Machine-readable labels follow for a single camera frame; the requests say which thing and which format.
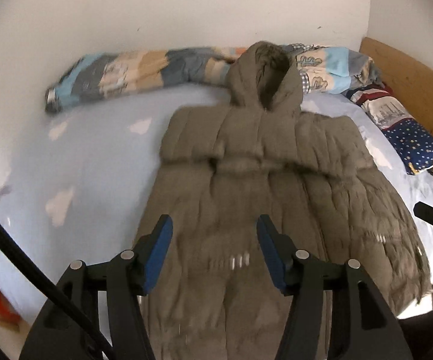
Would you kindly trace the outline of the olive puffer hooded jacket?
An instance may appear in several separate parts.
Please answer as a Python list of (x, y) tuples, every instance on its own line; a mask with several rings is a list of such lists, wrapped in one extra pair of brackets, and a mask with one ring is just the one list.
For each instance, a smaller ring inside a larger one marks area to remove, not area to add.
[(332, 263), (359, 260), (393, 313), (430, 289), (407, 206), (355, 123), (301, 110), (302, 79), (282, 47), (258, 42), (231, 66), (231, 99), (169, 122), (139, 223), (162, 214), (173, 237), (143, 304), (158, 359), (273, 359), (291, 301), (256, 235), (268, 215), (294, 244)]

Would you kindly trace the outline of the blue star-patterned pillow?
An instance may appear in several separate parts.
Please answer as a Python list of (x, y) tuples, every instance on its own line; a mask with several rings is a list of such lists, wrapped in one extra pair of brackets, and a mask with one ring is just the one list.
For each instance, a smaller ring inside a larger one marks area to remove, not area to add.
[(433, 167), (433, 135), (409, 114), (388, 85), (371, 84), (348, 90), (344, 96), (380, 129), (407, 174), (414, 176)]

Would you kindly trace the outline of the light blue cloud bedsheet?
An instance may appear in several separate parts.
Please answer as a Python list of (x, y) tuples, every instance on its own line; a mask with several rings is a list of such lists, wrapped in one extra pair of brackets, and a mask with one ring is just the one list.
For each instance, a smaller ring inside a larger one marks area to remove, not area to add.
[[(179, 85), (84, 105), (40, 120), (13, 150), (0, 197), (0, 222), (54, 282), (77, 258), (108, 261), (130, 247), (159, 167), (160, 142), (181, 107), (222, 106), (223, 88)], [(433, 177), (410, 176), (387, 139), (358, 106), (342, 95), (304, 95), (302, 110), (348, 116), (357, 125), (378, 169), (411, 211), (433, 207)], [(433, 282), (433, 226), (415, 219)], [(0, 291), (31, 324), (46, 297), (0, 252)]]

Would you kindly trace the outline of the wooden headboard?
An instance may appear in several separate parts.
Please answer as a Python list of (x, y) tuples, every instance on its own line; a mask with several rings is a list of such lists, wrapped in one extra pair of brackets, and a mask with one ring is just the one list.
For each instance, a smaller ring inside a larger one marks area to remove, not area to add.
[(360, 52), (374, 60), (396, 98), (433, 135), (433, 70), (370, 37), (362, 40)]

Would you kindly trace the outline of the patchwork bear blanket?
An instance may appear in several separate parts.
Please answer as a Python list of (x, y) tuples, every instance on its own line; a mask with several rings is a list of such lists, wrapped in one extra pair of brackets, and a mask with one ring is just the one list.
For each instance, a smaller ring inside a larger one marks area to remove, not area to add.
[(84, 103), (187, 83), (226, 86), (238, 61), (254, 64), (257, 75), (293, 68), (305, 94), (341, 94), (381, 85), (373, 59), (346, 47), (258, 42), (254, 50), (234, 47), (136, 50), (85, 55), (46, 91), (45, 111), (56, 115)]

